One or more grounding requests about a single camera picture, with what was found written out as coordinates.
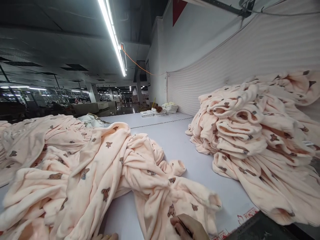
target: fluorescent light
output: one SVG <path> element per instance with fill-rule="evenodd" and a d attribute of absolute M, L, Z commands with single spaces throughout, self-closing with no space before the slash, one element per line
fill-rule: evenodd
<path fill-rule="evenodd" d="M 46 89 L 44 89 L 44 88 L 29 88 L 29 89 L 34 89 L 34 90 L 43 90 L 43 91 L 46 91 Z"/>
<path fill-rule="evenodd" d="M 121 67 L 122 74 L 125 77 L 127 74 L 124 69 L 124 63 L 122 61 L 121 54 L 120 54 L 121 48 L 119 45 L 118 37 L 117 37 L 117 34 L 116 34 L 115 29 L 113 27 L 113 19 L 112 19 L 112 13 L 111 13 L 109 0 L 106 0 L 106 1 L 98 0 L 98 3 L 100 6 L 100 9 L 101 9 L 104 21 L 107 25 L 107 29 L 108 29 L 108 32 L 109 32 L 109 35 L 110 35 L 110 38 L 111 38 L 111 41 L 113 44 L 113 48 L 116 52 L 116 55 L 117 55 L 117 58 L 118 58 L 118 61 L 119 61 L 120 67 Z"/>
<path fill-rule="evenodd" d="M 19 86 L 10 86 L 10 88 L 29 88 L 29 86 L 21 86 L 21 87 L 19 87 Z"/>

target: red flag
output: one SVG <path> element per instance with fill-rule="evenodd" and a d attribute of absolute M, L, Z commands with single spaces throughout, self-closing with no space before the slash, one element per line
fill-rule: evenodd
<path fill-rule="evenodd" d="M 183 9 L 187 5 L 187 2 L 182 1 L 182 0 L 173 0 L 172 2 L 172 26 L 176 23 L 178 20 L 179 16 L 181 15 Z"/>

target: orange cable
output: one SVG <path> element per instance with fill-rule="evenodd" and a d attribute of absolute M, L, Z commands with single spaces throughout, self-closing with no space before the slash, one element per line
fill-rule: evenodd
<path fill-rule="evenodd" d="M 165 72 L 165 73 L 162 73 L 162 74 L 160 74 L 160 75 L 157 75 L 157 74 L 152 74 L 152 73 L 148 72 L 147 70 L 143 69 L 142 67 L 139 66 L 139 64 L 137 64 L 135 61 L 132 60 L 132 58 L 124 51 L 122 44 L 121 44 L 121 48 L 122 48 L 122 51 L 128 56 L 128 58 L 130 58 L 130 60 L 131 60 L 132 62 L 134 62 L 139 68 L 141 68 L 143 71 L 149 73 L 150 75 L 153 75 L 153 76 L 161 76 L 161 75 L 167 73 L 167 72 Z"/>

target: ceiling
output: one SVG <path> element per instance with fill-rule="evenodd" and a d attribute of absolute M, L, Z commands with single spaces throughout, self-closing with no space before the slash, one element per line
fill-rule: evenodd
<path fill-rule="evenodd" d="M 134 61 L 144 61 L 149 51 L 149 1 L 112 4 L 120 40 Z M 58 87 L 56 77 L 60 88 L 69 89 L 79 88 L 78 82 L 134 86 L 138 72 L 127 58 L 122 76 L 96 0 L 0 1 L 0 65 L 14 84 Z M 0 81 L 5 85 L 2 73 Z"/>

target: pink fleece fabric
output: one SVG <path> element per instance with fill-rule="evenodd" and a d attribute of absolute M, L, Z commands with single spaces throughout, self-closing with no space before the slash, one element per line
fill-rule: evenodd
<path fill-rule="evenodd" d="M 0 122 L 0 187 L 20 168 L 34 167 L 48 146 L 78 152 L 91 137 L 90 128 L 73 116 L 46 116 L 26 119 L 13 125 Z"/>
<path fill-rule="evenodd" d="M 163 149 L 147 134 L 132 136 L 126 123 L 117 122 L 86 130 L 91 138 L 83 143 L 82 128 L 69 123 L 62 121 L 59 126 L 72 129 L 74 137 L 64 136 L 59 128 L 56 134 L 51 132 L 47 137 L 50 145 L 43 151 L 37 149 L 40 161 L 27 152 L 33 154 L 26 156 L 28 165 L 34 164 L 31 159 L 37 165 L 16 172 L 3 201 L 0 239 L 18 239 L 24 234 L 30 239 L 91 239 L 98 235 L 112 199 L 129 191 L 134 193 L 145 239 L 179 239 L 170 218 L 181 213 L 200 221 L 208 233 L 217 234 L 215 212 L 222 208 L 219 196 L 180 177 L 186 171 L 182 161 L 163 161 Z M 22 149 L 28 148 L 18 148 L 17 155 Z"/>
<path fill-rule="evenodd" d="M 252 202 L 279 224 L 320 225 L 320 178 L 309 166 L 319 123 L 296 105 L 320 94 L 320 73 L 255 76 L 199 97 L 186 134 L 197 151 L 214 155 L 213 171 L 241 182 Z"/>

